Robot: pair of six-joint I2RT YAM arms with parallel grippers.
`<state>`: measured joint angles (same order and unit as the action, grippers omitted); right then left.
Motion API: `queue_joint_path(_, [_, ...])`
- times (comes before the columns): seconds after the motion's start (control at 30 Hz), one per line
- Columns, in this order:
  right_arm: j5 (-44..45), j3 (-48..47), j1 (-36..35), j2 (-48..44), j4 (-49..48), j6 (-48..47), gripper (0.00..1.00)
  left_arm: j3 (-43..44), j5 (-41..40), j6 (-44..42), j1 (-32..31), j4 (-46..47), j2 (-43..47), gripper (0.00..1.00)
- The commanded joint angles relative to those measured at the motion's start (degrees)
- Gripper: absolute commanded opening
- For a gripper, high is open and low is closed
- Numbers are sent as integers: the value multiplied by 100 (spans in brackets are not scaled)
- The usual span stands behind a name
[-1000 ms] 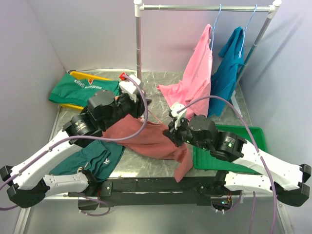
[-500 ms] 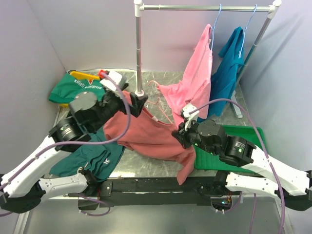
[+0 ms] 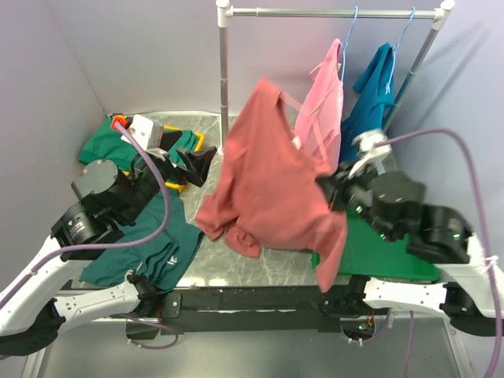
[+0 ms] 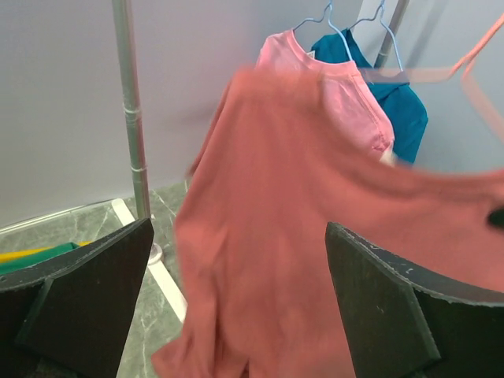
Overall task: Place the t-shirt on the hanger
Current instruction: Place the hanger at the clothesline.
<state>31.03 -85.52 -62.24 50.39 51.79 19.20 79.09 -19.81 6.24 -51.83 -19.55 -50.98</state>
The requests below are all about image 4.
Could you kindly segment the salmon red t shirt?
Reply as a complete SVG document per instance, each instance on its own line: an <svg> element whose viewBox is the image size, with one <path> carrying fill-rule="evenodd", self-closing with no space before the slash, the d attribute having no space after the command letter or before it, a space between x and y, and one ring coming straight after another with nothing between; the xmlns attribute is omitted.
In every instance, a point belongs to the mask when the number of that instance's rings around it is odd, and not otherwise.
<svg viewBox="0 0 504 378"><path fill-rule="evenodd" d="M325 249L334 221L418 265L503 289L487 215L503 174L441 176L355 146L324 107L322 76L239 70L176 217L187 300L160 377L352 377Z"/></svg>

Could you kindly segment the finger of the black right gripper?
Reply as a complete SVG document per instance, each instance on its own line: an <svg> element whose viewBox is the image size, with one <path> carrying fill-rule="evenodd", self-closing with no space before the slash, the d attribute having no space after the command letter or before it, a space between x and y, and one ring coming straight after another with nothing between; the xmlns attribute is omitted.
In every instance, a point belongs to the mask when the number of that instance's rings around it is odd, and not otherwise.
<svg viewBox="0 0 504 378"><path fill-rule="evenodd" d="M493 209L487 215L487 222L494 228L504 228L504 208Z"/></svg>

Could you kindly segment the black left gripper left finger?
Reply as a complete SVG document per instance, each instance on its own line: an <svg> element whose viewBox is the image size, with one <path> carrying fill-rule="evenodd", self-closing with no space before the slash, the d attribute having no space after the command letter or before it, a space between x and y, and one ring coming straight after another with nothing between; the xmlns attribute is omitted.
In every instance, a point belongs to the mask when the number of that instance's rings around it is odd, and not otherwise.
<svg viewBox="0 0 504 378"><path fill-rule="evenodd" d="M86 246L1 277L1 375L41 361L78 377L114 377L154 229L136 220Z"/></svg>

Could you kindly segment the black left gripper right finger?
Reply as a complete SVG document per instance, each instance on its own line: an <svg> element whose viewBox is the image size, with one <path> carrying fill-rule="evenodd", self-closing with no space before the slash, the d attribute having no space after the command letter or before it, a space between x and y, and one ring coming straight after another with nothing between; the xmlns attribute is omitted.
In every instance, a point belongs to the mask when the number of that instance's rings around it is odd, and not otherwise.
<svg viewBox="0 0 504 378"><path fill-rule="evenodd" d="M501 377L503 294L326 227L328 266L358 377Z"/></svg>

